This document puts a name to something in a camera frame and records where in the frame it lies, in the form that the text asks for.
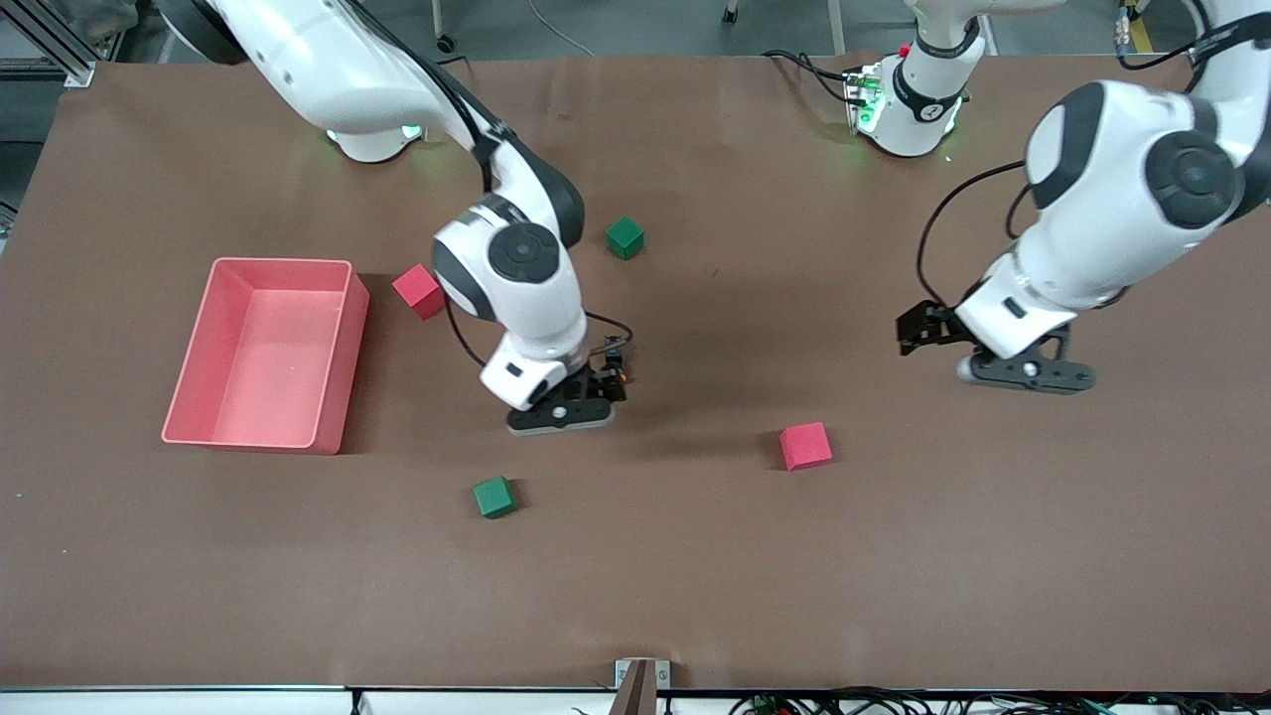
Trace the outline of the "green wooden cube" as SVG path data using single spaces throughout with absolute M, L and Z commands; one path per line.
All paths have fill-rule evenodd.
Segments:
M 636 220 L 624 215 L 605 230 L 608 246 L 622 262 L 630 262 L 644 249 L 644 229 Z
M 477 511 L 486 519 L 498 519 L 519 509 L 520 502 L 513 483 L 505 476 L 496 476 L 472 486 Z

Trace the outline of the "red wooden cube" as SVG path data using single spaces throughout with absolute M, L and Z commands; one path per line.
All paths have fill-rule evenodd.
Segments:
M 447 304 L 447 293 L 435 276 L 422 264 L 414 264 L 393 279 L 393 290 L 422 321 L 431 320 L 442 312 Z
M 777 436 L 777 441 L 780 446 L 782 465 L 789 472 L 833 462 L 834 452 L 824 422 L 785 427 Z

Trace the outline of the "pink plastic bin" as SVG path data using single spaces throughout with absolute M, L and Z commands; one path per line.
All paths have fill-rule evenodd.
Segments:
M 350 262 L 214 262 L 161 431 L 168 444 L 341 452 L 369 291 Z

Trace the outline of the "grey fabric bundle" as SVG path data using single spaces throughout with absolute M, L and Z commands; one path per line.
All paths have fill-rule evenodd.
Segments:
M 137 0 L 50 0 L 72 32 L 88 44 L 122 36 L 139 23 Z

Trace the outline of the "metal arm base connector bracket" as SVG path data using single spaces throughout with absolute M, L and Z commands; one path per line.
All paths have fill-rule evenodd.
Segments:
M 843 72 L 846 117 L 854 135 L 873 135 L 885 110 L 885 83 L 880 63 L 867 63 Z

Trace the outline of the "aluminium frame post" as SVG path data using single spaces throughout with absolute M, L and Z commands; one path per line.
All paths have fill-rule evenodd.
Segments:
M 98 58 L 44 0 L 0 0 L 0 80 L 84 86 Z

